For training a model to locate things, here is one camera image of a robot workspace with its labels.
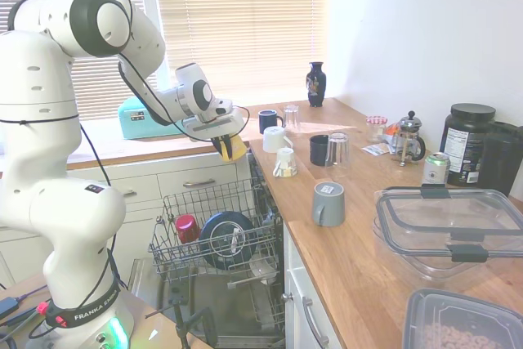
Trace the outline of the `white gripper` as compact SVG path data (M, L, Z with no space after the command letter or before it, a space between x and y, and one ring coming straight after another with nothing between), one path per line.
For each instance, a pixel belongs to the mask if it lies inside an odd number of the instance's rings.
M195 141L211 140L217 153L223 156L222 142L226 150L232 150L233 144L230 136L241 132L244 127L244 118L240 110L232 110L209 123L203 123L195 116L185 119L181 123L189 138Z

